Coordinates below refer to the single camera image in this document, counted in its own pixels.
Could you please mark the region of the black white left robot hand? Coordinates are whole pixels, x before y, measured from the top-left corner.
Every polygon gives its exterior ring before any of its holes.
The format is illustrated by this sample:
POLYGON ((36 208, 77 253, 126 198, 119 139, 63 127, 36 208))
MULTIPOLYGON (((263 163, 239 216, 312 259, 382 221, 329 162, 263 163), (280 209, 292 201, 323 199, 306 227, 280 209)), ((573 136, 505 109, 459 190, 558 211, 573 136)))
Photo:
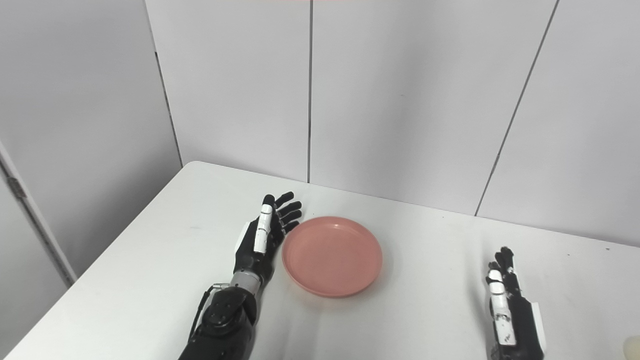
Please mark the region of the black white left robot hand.
POLYGON ((294 201, 292 191, 275 198, 266 194, 258 217, 250 221, 235 251, 233 272, 251 272, 262 286, 274 275, 274 257, 286 235, 300 224, 302 203, 294 201))

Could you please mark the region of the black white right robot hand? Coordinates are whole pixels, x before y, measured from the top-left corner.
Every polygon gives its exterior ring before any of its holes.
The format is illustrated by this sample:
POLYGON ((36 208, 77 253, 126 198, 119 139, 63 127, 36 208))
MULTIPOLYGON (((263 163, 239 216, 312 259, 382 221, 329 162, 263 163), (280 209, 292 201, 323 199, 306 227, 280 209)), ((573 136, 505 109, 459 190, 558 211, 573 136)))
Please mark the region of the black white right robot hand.
POLYGON ((494 337, 490 359, 543 360, 547 343, 540 306, 522 294, 512 249, 501 247, 487 268, 494 337))

